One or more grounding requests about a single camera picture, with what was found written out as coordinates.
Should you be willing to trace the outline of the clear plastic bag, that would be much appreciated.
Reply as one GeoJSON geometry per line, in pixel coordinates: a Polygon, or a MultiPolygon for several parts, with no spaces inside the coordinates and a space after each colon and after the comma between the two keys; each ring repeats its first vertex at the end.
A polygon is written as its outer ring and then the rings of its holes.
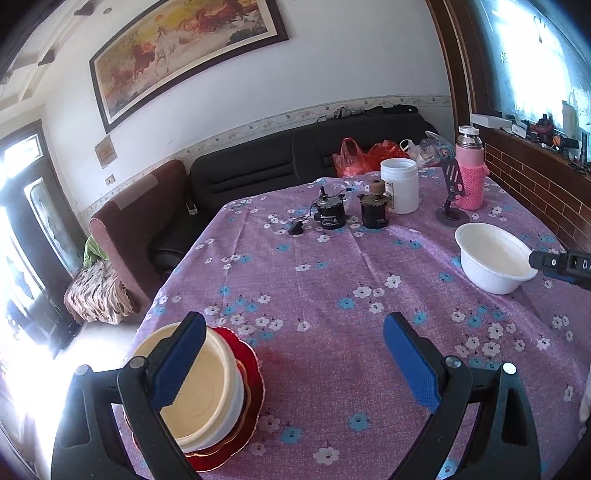
{"type": "Polygon", "coordinates": [[[415,144],[411,139],[401,141],[401,149],[417,163],[418,169],[440,166],[442,161],[455,159],[455,148],[444,137],[432,131],[427,137],[415,144]]]}

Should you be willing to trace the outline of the framed horse painting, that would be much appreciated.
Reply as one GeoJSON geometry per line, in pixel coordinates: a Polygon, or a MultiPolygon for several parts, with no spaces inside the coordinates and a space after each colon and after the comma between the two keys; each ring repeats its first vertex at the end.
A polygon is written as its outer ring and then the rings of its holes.
{"type": "Polygon", "coordinates": [[[104,131],[191,76],[287,39],[274,1],[154,3],[89,61],[104,131]]]}

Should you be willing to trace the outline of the purple floral tablecloth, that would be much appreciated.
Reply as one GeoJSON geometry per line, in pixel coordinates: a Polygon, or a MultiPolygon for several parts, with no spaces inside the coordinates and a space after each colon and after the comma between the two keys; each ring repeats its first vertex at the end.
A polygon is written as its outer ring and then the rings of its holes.
{"type": "Polygon", "coordinates": [[[321,191],[368,184],[324,178],[223,205],[156,293],[138,339],[197,311],[259,357],[259,425],[211,478],[388,478],[429,415],[384,342],[393,312],[473,367],[515,364],[542,476],[553,477],[585,432],[589,293],[544,276],[506,296],[475,287],[453,230],[436,219],[446,188],[433,169],[420,178],[419,209],[382,230],[363,226],[352,197],[344,227],[308,221],[301,235],[288,234],[321,191]]]}

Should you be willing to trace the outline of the red plastic bag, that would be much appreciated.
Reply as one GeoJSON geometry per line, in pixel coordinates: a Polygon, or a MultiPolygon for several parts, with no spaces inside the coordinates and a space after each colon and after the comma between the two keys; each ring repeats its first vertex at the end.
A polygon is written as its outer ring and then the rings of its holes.
{"type": "Polygon", "coordinates": [[[395,158],[409,159],[409,156],[392,140],[377,143],[365,152],[353,138],[343,139],[339,153],[332,155],[339,178],[379,171],[384,160],[395,158]]]}

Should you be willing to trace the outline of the wooden glass door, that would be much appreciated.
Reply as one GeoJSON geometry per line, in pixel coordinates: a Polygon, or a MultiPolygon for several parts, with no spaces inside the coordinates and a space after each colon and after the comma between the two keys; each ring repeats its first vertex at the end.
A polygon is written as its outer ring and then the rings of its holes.
{"type": "Polygon", "coordinates": [[[67,288],[82,268],[84,233],[37,120],[1,139],[1,314],[53,352],[80,326],[67,288]]]}

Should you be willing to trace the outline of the small wall plaque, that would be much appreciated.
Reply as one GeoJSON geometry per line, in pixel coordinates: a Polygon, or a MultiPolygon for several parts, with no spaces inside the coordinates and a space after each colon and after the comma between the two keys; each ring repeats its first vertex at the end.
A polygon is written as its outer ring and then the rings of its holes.
{"type": "Polygon", "coordinates": [[[118,158],[112,143],[111,137],[106,135],[95,147],[94,151],[98,159],[99,165],[102,169],[105,169],[114,160],[118,158]]]}

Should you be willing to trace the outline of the pink knit-sleeved thermos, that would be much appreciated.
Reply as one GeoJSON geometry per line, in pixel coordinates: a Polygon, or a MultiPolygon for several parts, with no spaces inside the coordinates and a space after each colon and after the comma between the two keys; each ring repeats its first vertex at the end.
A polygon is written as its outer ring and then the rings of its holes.
{"type": "Polygon", "coordinates": [[[485,179],[489,175],[485,163],[485,150],[480,131],[470,125],[461,125],[455,145],[456,160],[462,175],[465,196],[456,201],[464,210],[477,211],[484,202],[485,179]]]}

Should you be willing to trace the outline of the white plastic jar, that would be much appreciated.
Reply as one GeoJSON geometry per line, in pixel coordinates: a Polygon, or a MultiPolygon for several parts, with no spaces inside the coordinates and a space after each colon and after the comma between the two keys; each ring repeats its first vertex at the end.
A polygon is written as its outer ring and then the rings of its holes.
{"type": "Polygon", "coordinates": [[[398,215],[419,208],[419,172],[417,163],[409,158],[391,158],[381,162],[381,179],[391,198],[390,209],[398,215]]]}

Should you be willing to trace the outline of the black round motor device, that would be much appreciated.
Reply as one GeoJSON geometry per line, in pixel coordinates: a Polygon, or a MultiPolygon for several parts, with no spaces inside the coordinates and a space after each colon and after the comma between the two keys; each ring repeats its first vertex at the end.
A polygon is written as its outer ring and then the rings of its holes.
{"type": "Polygon", "coordinates": [[[352,191],[351,187],[345,187],[330,194],[322,185],[318,191],[318,197],[311,202],[308,211],[297,216],[291,222],[287,233],[290,236],[303,234],[304,221],[311,219],[315,220],[324,230],[335,230],[344,227],[346,224],[346,195],[352,191]]]}

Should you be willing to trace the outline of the black phone stand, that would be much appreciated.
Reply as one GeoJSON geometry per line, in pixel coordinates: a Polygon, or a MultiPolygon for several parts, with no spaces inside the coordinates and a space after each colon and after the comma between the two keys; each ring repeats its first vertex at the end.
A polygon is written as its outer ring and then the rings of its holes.
{"type": "Polygon", "coordinates": [[[466,195],[462,175],[454,156],[442,159],[440,164],[446,182],[447,199],[436,212],[436,218],[444,226],[457,228],[470,222],[467,213],[453,206],[458,199],[466,195]]]}

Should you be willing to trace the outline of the black sofa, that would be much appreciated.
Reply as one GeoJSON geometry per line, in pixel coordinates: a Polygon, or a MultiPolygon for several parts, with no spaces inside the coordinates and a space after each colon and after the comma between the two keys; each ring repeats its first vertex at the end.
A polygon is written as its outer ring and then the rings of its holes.
{"type": "Polygon", "coordinates": [[[280,131],[195,159],[183,204],[152,240],[148,258],[167,277],[226,203],[273,190],[335,177],[332,156],[352,138],[363,151],[384,140],[418,142],[437,129],[407,105],[280,131]]]}

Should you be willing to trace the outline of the red plate with gold text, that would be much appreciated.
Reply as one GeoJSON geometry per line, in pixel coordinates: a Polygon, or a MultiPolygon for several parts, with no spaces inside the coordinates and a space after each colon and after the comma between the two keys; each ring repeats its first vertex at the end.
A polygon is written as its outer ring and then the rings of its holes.
{"type": "Polygon", "coordinates": [[[212,471],[249,443],[264,394],[252,347],[228,328],[209,328],[173,403],[160,415],[193,469],[212,471]]]}

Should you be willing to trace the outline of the red gold-rimmed flower plate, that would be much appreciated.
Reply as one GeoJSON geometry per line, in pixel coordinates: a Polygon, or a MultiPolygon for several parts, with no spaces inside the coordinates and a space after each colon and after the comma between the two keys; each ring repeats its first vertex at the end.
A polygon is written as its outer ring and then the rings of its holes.
{"type": "Polygon", "coordinates": [[[186,456],[209,456],[221,450],[223,446],[235,439],[240,427],[245,422],[245,412],[249,407],[250,394],[249,385],[247,385],[247,371],[242,361],[236,360],[236,369],[239,372],[239,378],[235,380],[235,392],[226,416],[221,420],[216,430],[205,440],[193,442],[188,447],[183,447],[183,453],[186,456]]]}

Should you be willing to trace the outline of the dark bottle with cork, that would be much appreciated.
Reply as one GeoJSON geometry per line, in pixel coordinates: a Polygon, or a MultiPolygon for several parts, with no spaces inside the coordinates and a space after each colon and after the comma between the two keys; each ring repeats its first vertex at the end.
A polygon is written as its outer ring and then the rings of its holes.
{"type": "Polygon", "coordinates": [[[386,194],[383,180],[370,181],[369,191],[358,195],[362,210],[363,226],[380,230],[389,224],[388,209],[391,198],[386,194]]]}

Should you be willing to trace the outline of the patterned blanket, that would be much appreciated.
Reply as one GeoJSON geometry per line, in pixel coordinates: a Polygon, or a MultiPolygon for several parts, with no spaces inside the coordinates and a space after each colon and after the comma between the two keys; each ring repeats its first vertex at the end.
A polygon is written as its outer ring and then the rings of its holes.
{"type": "Polygon", "coordinates": [[[79,324],[118,325],[139,312],[136,300],[108,260],[97,260],[83,268],[66,289],[63,301],[79,324]]]}

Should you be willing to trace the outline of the green cloth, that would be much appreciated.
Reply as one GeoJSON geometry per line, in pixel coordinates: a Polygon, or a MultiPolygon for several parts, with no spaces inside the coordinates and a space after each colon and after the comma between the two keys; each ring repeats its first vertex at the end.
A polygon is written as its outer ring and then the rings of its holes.
{"type": "Polygon", "coordinates": [[[90,268],[97,261],[107,260],[108,256],[98,245],[92,235],[89,235],[85,241],[83,268],[90,268]]]}

